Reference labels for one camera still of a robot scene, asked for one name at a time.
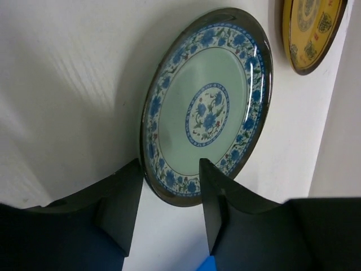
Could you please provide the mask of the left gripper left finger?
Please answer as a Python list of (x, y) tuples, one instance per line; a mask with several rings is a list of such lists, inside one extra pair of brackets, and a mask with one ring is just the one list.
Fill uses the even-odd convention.
[(1, 205), (2, 270), (121, 270), (143, 185), (138, 160), (45, 207)]

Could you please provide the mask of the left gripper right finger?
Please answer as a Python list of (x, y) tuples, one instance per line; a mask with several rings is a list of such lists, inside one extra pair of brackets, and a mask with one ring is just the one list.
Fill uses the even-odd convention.
[(199, 161), (208, 247), (218, 270), (359, 270), (360, 199), (266, 199)]

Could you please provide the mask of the green floral plate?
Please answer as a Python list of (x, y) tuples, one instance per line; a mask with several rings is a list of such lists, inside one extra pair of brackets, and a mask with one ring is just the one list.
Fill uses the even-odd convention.
[(191, 23), (160, 62), (147, 91), (139, 152), (145, 178), (164, 202), (201, 203), (200, 159), (236, 177), (264, 127), (273, 61), (260, 23), (234, 8)]

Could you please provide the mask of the yellow patterned plate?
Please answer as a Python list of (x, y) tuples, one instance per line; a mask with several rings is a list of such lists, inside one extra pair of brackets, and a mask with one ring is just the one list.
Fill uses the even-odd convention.
[(313, 72), (327, 55), (347, 8), (347, 0), (281, 1), (285, 56), (298, 75)]

